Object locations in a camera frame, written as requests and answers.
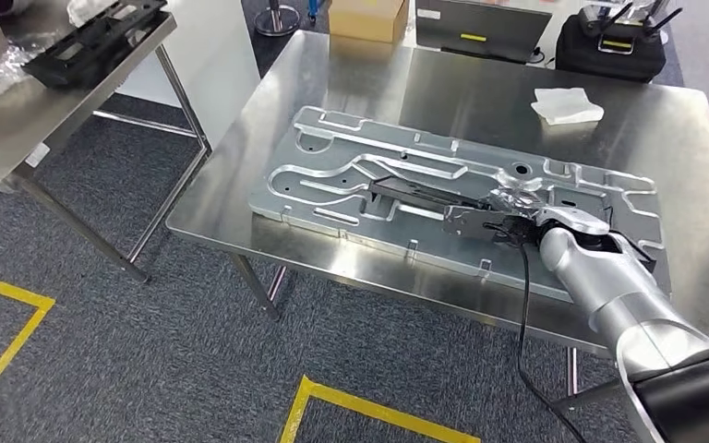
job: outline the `stainless steel table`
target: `stainless steel table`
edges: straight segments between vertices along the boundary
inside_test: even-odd
[[[555,87],[584,87],[605,118],[547,126],[530,103],[534,88]],[[285,268],[266,291],[245,256],[515,328],[519,291],[252,214],[248,194],[304,105],[653,178],[674,303],[709,332],[709,108],[698,90],[297,32],[167,219],[182,237],[230,252],[274,316]],[[529,323],[534,335],[607,354],[574,305],[535,296]]]
[[[146,274],[134,262],[150,236],[156,231],[169,209],[177,200],[194,172],[210,153],[210,144],[189,104],[188,97],[173,65],[161,45],[175,28],[175,20],[163,13],[163,19],[133,52],[96,88],[92,90],[49,90],[35,78],[27,78],[0,95],[0,191],[22,188],[78,233],[93,243],[105,256],[135,279],[147,280]],[[32,45],[32,36],[52,32],[60,39],[70,30],[66,1],[38,0],[18,20],[4,26],[10,40]],[[180,101],[191,130],[158,124],[132,116],[112,114],[97,108],[126,80],[129,73],[151,52],[155,51],[165,74]],[[124,123],[147,126],[182,136],[196,138],[199,152],[187,166],[178,183],[162,203],[149,226],[128,254],[123,256],[114,246],[95,233],[84,221],[55,199],[33,180],[33,167],[25,160],[40,143],[47,142],[51,152],[63,147],[64,140],[92,114]]]

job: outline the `black bag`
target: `black bag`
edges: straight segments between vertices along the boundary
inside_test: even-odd
[[[632,52],[609,54],[599,51],[599,38],[583,33],[580,17],[570,16],[556,43],[556,69],[595,76],[648,83],[665,67],[661,39],[636,39]]]

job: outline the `white cloth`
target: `white cloth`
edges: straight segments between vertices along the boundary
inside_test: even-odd
[[[583,88],[534,90],[534,95],[536,102],[531,107],[549,125],[598,122],[605,115],[601,106],[588,100]]]
[[[66,5],[69,23],[79,28],[113,3],[115,0],[69,0]]]

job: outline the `metal plate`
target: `metal plate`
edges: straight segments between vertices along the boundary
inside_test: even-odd
[[[609,221],[667,262],[649,179],[313,107],[301,109],[288,129],[249,196],[251,209],[270,219],[521,287],[523,263],[515,248],[445,234],[440,213],[367,192],[371,179],[388,174],[470,198],[506,186]],[[529,258],[533,292],[570,302],[538,252],[530,250]],[[666,269],[655,276],[669,293]]]

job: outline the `yellow floor tape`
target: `yellow floor tape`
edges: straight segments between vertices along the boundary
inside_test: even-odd
[[[294,442],[295,437],[297,437],[297,429],[300,427],[300,421],[303,419],[303,413],[306,411],[306,404],[308,399],[312,397],[445,443],[479,443],[480,441],[477,437],[472,437],[408,413],[402,413],[376,404],[373,401],[363,400],[346,392],[320,385],[303,376],[300,381],[300,387],[297,389],[297,394],[294,396],[292,409],[289,411],[289,418],[287,418],[286,425],[283,428],[281,440],[279,440],[281,443]]]
[[[50,310],[51,307],[53,307],[53,304],[55,303],[55,300],[52,298],[45,297],[43,295],[38,295],[36,293],[31,293],[29,291],[26,291],[25,289],[20,289],[17,286],[12,286],[11,284],[4,283],[0,281],[0,295],[3,295],[4,297],[11,298],[13,300],[17,300],[19,302],[32,305],[37,308],[37,310],[34,312],[34,314],[31,316],[29,319],[29,322],[26,323],[26,326],[23,327],[23,329],[20,331],[17,337],[9,343],[9,346],[6,348],[6,351],[4,351],[3,354],[1,354],[0,357],[0,375],[2,372],[4,372],[4,369],[6,368],[7,365],[9,365],[9,362],[12,361],[12,358],[15,356],[16,353],[20,350],[20,348],[23,346],[23,343],[26,342],[26,340],[29,338],[31,333],[36,329],[37,326],[39,326],[40,322],[44,318],[44,316],[47,314],[47,311]]]

